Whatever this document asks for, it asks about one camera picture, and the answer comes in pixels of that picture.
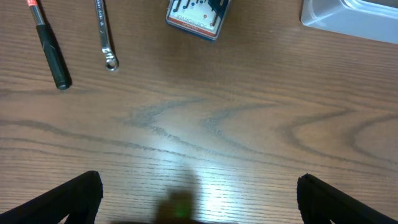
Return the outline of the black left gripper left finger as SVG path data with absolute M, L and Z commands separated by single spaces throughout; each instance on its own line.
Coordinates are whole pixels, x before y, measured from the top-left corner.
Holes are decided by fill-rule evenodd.
M 1 223 L 94 223 L 103 184 L 90 170 L 38 197 L 1 214 Z

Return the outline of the chrome ring wrench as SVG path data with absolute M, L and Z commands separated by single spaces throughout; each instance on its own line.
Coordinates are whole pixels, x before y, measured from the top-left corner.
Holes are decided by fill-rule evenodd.
M 113 52 L 108 32 L 106 10 L 103 0 L 95 0 L 96 17 L 98 20 L 99 37 L 101 41 L 101 51 L 105 57 L 105 67 L 109 71 L 115 71 L 119 67 L 119 62 Z

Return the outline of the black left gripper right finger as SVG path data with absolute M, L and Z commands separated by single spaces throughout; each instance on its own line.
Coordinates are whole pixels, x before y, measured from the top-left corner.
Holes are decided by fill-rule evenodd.
M 297 203 L 304 224 L 397 224 L 310 174 L 298 178 Z

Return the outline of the blue screwdriver set case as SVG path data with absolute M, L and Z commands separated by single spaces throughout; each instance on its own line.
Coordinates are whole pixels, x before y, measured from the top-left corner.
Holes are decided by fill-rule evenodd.
M 231 0 L 170 0 L 166 23 L 208 40 L 216 40 Z

